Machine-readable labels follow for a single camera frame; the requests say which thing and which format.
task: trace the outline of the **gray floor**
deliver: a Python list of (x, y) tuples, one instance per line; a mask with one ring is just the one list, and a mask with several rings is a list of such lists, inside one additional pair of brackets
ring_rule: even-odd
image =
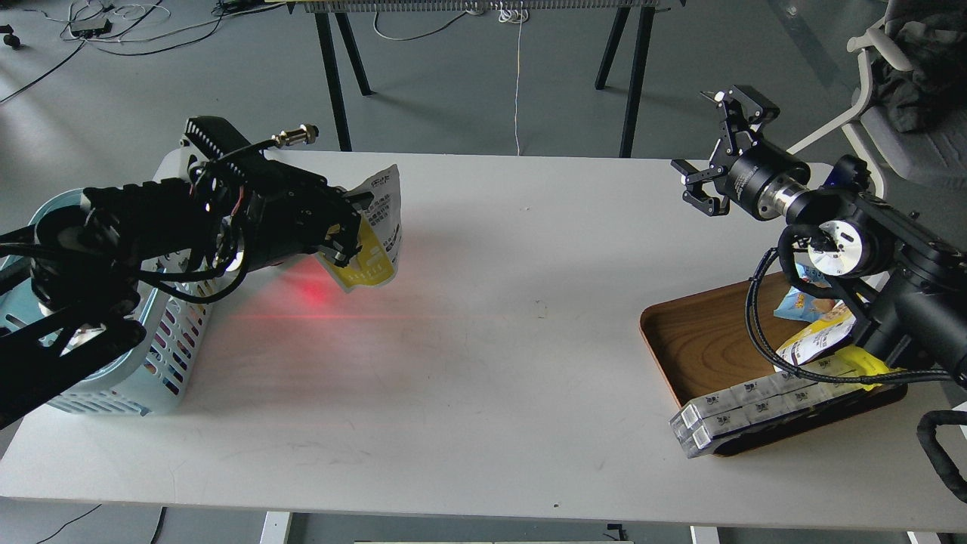
[[(132, 36), (151, 36), (208, 16), (213, 2), (170, 2), (169, 21), (148, 21)], [(41, 74), (74, 48), (57, 39), (60, 26), (21, 8), (67, 11), (64, 1), (0, 2), (27, 45), (0, 48), (0, 95)], [(846, 40), (883, 13), (878, 0), (666, 0), (649, 56), (634, 157), (701, 158), (715, 142), (713, 109), (698, 97), (733, 83), (756, 86), (782, 107), (767, 134), (787, 146), (846, 108), (857, 84)], [(384, 32), (411, 35), (450, 14), (389, 14)], [(465, 16), (444, 32), (407, 43), (387, 42), (371, 15), (350, 16), (376, 95), (361, 97), (337, 43), (346, 108), (358, 151), (513, 155), (517, 28), (496, 14)], [(619, 48), (609, 87), (596, 91), (612, 12), (533, 12), (522, 29), (519, 139), (525, 155), (613, 157), (628, 89), (631, 35)], [(184, 38), (201, 36), (187, 33)], [(172, 45), (125, 45), (125, 52)], [(19, 227), (41, 202), (26, 195), (43, 185), (51, 194), (77, 186), (148, 179), (172, 149), (185, 119), (220, 115), (251, 138), (300, 123), (323, 130), (316, 149), (337, 149), (312, 17), (297, 10), (227, 20), (210, 39), (146, 57), (115, 57), (87, 46), (33, 89), (0, 106), (0, 190), (19, 198)], [(829, 136), (806, 150), (809, 161), (832, 162), (848, 152)], [(922, 221), (967, 246), (960, 212), (967, 192), (938, 191), (895, 181), (890, 200), (920, 209)], [(683, 207), (683, 213), (692, 213)], [(0, 434), (0, 451), (10, 432)], [(0, 543), (34, 542), (90, 505), (0, 499)], [(159, 510), (106, 505), (72, 524), (52, 542), (147, 542)], [(176, 508), (161, 542), (256, 542), (262, 514)], [(291, 542), (354, 540), (604, 540), (602, 524), (496, 520), (435, 520), (301, 515)], [(676, 526), (627, 526), (637, 542), (688, 542)], [(898, 533), (723, 529), (723, 543), (903, 542)]]

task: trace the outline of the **light blue basket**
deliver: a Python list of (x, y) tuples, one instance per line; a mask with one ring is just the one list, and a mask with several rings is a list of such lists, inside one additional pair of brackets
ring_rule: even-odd
[[(55, 196), (33, 219), (35, 224), (50, 210), (79, 204), (81, 190)], [(4, 267), (17, 257), (9, 257)], [(145, 261), (146, 268), (184, 272), (187, 255), (170, 254)], [(215, 281), (179, 284), (178, 289), (197, 296), (214, 293)], [(133, 315), (148, 331), (148, 338), (91, 376), (51, 399), (48, 404), (70, 413), (140, 414), (175, 409), (185, 396), (196, 354), (208, 325), (211, 305), (175, 299), (146, 284), (139, 284), (141, 302)], [(0, 296), (0, 323), (17, 330), (44, 315), (26, 281)]]

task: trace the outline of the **wooden tray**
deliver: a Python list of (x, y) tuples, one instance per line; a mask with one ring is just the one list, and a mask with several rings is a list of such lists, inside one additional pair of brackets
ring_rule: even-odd
[[(788, 290), (789, 284), (781, 273), (766, 276), (759, 290), (762, 329), (774, 348), (806, 327), (805, 321), (773, 316)], [(642, 312), (641, 335), (679, 408), (695, 397), (775, 372), (746, 332), (747, 291), (748, 282), (741, 282), (656, 304)], [(734, 438), (715, 453), (734, 455), (894, 403), (905, 394), (906, 385), (855, 391), (809, 416)]]
[[(759, 290), (762, 329), (776, 348), (807, 325), (773, 316), (788, 290), (781, 273), (766, 276)], [(641, 314), (641, 334), (679, 408), (695, 397), (775, 371), (746, 332), (747, 291), (748, 282), (741, 282), (662, 302)]]

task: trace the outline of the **metal connector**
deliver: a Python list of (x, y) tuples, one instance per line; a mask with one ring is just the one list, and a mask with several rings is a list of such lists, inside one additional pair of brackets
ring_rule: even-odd
[(272, 141), (276, 143), (276, 147), (295, 145), (300, 141), (308, 145), (314, 143), (317, 136), (319, 136), (319, 129), (315, 125), (299, 125), (298, 129), (282, 131), (272, 136)]

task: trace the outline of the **stacked boxes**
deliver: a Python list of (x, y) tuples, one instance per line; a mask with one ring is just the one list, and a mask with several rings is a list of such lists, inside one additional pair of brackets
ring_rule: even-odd
[[(858, 375), (851, 365), (835, 355), (802, 368), (827, 376)], [(779, 372), (692, 399), (669, 424), (686, 455), (698, 457), (713, 453), (739, 435), (797, 418), (862, 388), (857, 383), (816, 382)]]

